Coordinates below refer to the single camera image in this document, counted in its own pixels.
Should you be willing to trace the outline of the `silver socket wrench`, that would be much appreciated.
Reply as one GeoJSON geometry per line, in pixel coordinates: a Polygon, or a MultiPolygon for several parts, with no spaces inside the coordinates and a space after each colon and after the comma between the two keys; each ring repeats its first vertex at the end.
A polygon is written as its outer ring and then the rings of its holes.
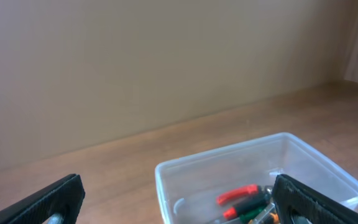
{"type": "Polygon", "coordinates": [[[269,185],[250,184],[219,195],[219,206],[234,204],[208,223],[278,223],[272,190],[269,185]]]}

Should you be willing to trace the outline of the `black red-collar screwdriver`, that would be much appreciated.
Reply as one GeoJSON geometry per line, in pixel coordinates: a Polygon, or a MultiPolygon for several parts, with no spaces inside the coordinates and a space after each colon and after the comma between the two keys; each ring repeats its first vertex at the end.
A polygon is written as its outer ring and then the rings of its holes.
{"type": "Polygon", "coordinates": [[[225,220],[232,220],[240,215],[245,215],[257,208],[266,207],[269,204],[270,196],[269,195],[259,195],[252,198],[245,199],[231,208],[227,209],[223,213],[225,220]]]}

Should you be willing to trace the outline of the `green handle screwdriver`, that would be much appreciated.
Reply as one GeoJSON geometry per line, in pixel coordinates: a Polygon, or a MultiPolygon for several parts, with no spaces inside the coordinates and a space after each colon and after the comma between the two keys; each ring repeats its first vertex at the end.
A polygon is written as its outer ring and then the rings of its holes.
{"type": "Polygon", "coordinates": [[[254,219],[257,215],[259,215],[262,212],[269,212],[265,207],[259,207],[256,209],[253,209],[249,212],[245,212],[242,215],[239,215],[239,219],[241,221],[241,223],[246,224],[249,223],[249,221],[251,221],[252,219],[254,219]]]}

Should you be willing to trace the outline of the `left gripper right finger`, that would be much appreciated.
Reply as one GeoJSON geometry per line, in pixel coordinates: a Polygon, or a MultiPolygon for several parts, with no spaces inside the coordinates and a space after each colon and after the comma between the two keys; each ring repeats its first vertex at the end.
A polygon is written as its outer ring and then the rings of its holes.
{"type": "Polygon", "coordinates": [[[281,224],[358,224],[358,213],[286,174],[276,177],[272,191],[281,224]]]}

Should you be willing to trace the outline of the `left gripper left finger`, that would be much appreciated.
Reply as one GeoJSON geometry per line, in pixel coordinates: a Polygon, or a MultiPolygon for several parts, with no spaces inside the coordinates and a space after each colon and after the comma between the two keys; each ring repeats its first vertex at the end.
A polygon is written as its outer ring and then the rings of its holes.
{"type": "Polygon", "coordinates": [[[0,224],[43,223],[54,215],[62,224],[76,223],[85,198],[78,174],[69,174],[0,211],[0,224]]]}

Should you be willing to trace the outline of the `red handle pliers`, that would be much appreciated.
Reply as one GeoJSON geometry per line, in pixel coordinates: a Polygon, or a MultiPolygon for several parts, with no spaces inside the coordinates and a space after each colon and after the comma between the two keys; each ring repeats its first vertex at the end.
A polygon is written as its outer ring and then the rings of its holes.
{"type": "Polygon", "coordinates": [[[223,206],[230,202],[231,200],[239,199],[241,197],[249,197],[257,195],[262,190],[261,186],[257,184],[250,184],[239,187],[237,189],[232,189],[227,192],[222,193],[216,197],[216,203],[220,206],[223,206]]]}

